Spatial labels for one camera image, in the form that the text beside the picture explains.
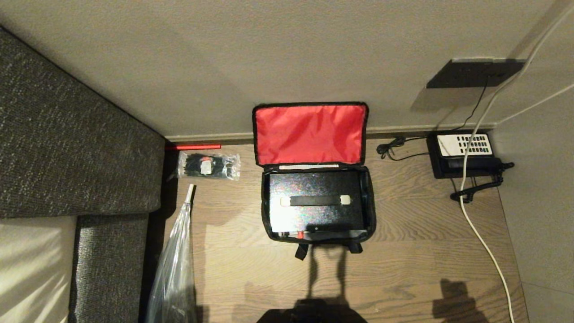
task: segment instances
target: black cable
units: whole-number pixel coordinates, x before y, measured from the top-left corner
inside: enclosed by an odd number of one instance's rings
[[[474,116],[474,112],[476,111],[476,108],[480,105],[480,101],[482,100],[482,96],[484,95],[484,92],[486,91],[486,87],[488,86],[488,78],[486,78],[486,82],[484,83],[484,88],[482,89],[482,93],[480,93],[480,97],[478,98],[478,102],[476,103],[476,105],[474,106],[474,109],[472,110],[472,113],[470,114],[470,116],[468,116],[468,118],[466,118],[466,120],[464,120],[464,123],[462,126],[460,127],[456,127],[454,129],[448,130],[448,131],[454,131],[454,130],[459,130],[460,128],[466,126],[466,123],[468,122],[468,120],[470,120],[470,118],[472,118],[472,116]]]
[[[399,159],[393,158],[393,155],[394,155],[393,148],[394,147],[401,147],[401,146],[404,146],[407,141],[424,139],[424,138],[426,138],[426,137],[416,137],[416,138],[409,138],[409,139],[404,138],[402,136],[396,137],[393,141],[391,141],[388,144],[378,145],[377,146],[377,152],[381,154],[381,159],[385,159],[385,157],[388,156],[389,159],[394,160],[395,162],[398,162],[399,160],[405,160],[407,158],[411,158],[411,157],[415,157],[415,156],[428,155],[429,153],[423,152],[423,153],[417,153],[415,155],[410,155],[410,156],[399,158]]]
[[[478,108],[478,106],[480,105],[480,102],[482,101],[482,96],[484,96],[484,92],[486,91],[486,87],[488,86],[488,78],[486,78],[486,82],[484,83],[484,87],[482,88],[482,93],[480,93],[480,96],[478,98],[478,102],[476,103],[476,105],[474,106],[474,109],[472,110],[470,116],[468,116],[468,118],[466,118],[466,120],[464,120],[464,123],[462,126],[456,127],[454,129],[451,129],[449,131],[454,131],[454,130],[459,130],[460,128],[466,126],[466,123],[468,122],[468,120],[470,120],[472,118],[472,116],[474,116],[474,113],[476,112],[476,109]],[[411,158],[411,157],[415,157],[415,156],[422,156],[422,155],[428,155],[429,153],[427,152],[423,152],[423,153],[417,153],[414,155],[410,155],[407,157],[403,157],[403,158],[399,158],[399,159],[395,159],[393,158],[394,155],[394,151],[393,148],[394,147],[401,147],[404,146],[405,143],[407,141],[411,141],[411,140],[417,140],[417,139],[424,139],[425,137],[416,137],[416,138],[409,138],[406,139],[402,136],[400,137],[396,137],[393,141],[391,141],[388,144],[380,144],[377,146],[377,152],[381,154],[381,159],[385,159],[386,156],[389,157],[389,159],[394,160],[396,162],[398,162],[399,160],[405,160],[407,158]]]

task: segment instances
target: wooden floor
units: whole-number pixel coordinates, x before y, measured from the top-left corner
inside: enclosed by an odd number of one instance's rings
[[[389,141],[367,141],[377,231],[361,254],[318,247],[302,262],[295,244],[269,239],[261,222],[262,168],[252,145],[210,151],[240,154],[237,182],[180,179],[178,205],[189,184],[197,185],[192,244],[203,322],[257,322],[265,311],[292,308],[309,295],[348,304],[368,322],[483,322],[481,315],[509,322],[496,269],[449,199],[451,181],[433,177],[427,156],[381,160],[375,148]],[[425,151],[424,140],[395,149],[396,157]],[[477,193],[467,211],[506,277],[516,322],[528,322],[498,190]]]

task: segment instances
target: plastic bag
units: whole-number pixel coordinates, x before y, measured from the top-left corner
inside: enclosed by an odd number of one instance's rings
[[[239,155],[180,152],[177,177],[197,176],[239,180]]]
[[[149,297],[146,323],[196,323],[193,294],[190,211],[195,185],[187,197],[161,252],[156,279]]]

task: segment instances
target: case strap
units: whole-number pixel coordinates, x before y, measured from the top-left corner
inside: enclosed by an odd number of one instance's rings
[[[349,251],[351,253],[361,253],[363,252],[363,247],[361,247],[360,243],[349,243],[347,245],[347,247],[349,248]]]
[[[361,246],[360,243],[349,243],[347,245],[347,248],[349,248],[349,252],[351,252],[351,253],[363,252],[363,247]],[[297,258],[299,260],[304,260],[305,257],[307,257],[308,251],[309,251],[309,245],[308,244],[299,243],[299,247],[297,248],[297,251],[295,252],[295,258]]]
[[[307,257],[307,252],[309,251],[309,245],[299,243],[299,247],[297,248],[297,252],[295,252],[295,258],[299,260],[304,260]]]

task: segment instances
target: open case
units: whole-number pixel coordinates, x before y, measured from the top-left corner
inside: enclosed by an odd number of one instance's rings
[[[361,253],[376,228],[364,164],[369,108],[362,102],[288,103],[253,109],[255,159],[263,167],[267,235],[298,243],[341,244]]]

